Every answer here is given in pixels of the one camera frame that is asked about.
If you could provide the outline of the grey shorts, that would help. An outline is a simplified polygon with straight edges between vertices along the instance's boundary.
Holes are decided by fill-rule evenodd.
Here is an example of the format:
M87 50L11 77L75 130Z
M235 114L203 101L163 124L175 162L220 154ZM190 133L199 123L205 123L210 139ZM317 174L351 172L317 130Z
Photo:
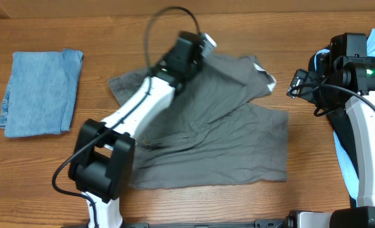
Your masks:
M130 186L285 181L289 114L253 104L275 86L256 56L211 55L137 140Z

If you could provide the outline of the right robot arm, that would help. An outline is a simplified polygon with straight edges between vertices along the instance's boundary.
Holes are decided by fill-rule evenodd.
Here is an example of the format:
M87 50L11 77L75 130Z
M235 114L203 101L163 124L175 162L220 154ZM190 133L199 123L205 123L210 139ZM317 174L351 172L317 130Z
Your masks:
M345 33L295 72L288 96L315 105L334 129L351 206L332 213L293 210L276 227L375 227L375 30Z

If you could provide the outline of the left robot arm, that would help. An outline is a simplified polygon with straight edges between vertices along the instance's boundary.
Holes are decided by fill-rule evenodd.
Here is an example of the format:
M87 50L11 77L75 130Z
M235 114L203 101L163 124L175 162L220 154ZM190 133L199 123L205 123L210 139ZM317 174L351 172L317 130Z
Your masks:
M120 109L81 127L68 176L87 200L87 227L121 227L119 197L128 183L137 138L183 92L216 46L206 33L180 32Z

